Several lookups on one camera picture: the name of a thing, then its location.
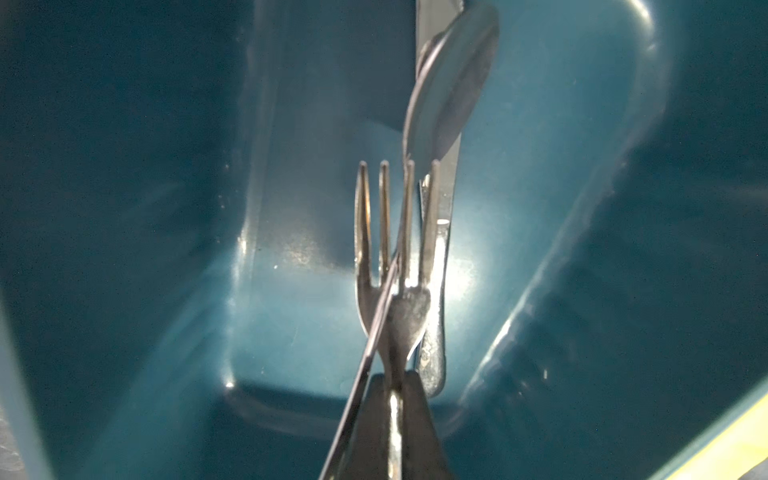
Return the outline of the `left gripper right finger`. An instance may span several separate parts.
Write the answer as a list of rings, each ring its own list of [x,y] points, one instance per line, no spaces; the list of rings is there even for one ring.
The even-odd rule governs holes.
[[[421,377],[416,371],[405,373],[401,397],[402,478],[454,479],[433,424]]]

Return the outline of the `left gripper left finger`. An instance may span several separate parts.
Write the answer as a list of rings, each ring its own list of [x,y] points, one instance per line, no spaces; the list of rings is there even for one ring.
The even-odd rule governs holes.
[[[339,479],[388,478],[389,397],[384,374],[370,379],[366,398],[340,469]]]

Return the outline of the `silver fork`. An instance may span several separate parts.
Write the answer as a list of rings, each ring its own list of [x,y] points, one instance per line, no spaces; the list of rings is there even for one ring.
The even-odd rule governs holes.
[[[359,316],[368,337],[376,336],[376,350],[383,373],[383,459],[387,479],[403,479],[406,473],[406,380],[413,376],[406,364],[426,332],[432,297],[439,216],[440,164],[430,167],[425,213],[420,234],[417,281],[410,285],[411,220],[415,164],[406,162],[405,193],[395,254],[389,254],[389,164],[379,170],[380,207],[380,284],[372,281],[371,212],[368,166],[358,167],[354,208],[354,264]]]

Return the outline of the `teal plastic tray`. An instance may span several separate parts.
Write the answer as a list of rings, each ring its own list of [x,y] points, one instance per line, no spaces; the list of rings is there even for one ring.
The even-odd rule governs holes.
[[[460,139],[458,479],[648,479],[767,388],[767,5],[500,1]],[[1,394],[33,479],[315,479],[401,211],[413,1],[5,1]]]

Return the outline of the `silver knife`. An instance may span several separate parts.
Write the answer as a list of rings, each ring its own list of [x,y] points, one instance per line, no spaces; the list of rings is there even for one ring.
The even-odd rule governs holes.
[[[460,15],[463,8],[462,1],[418,0],[416,2],[415,38],[418,63],[426,58],[427,45]],[[434,398],[440,394],[447,376],[444,298],[460,140],[461,138],[457,137],[450,150],[441,159],[437,239],[433,278],[430,284],[432,304],[430,318],[414,361],[415,369],[421,377],[425,395],[428,398]]]

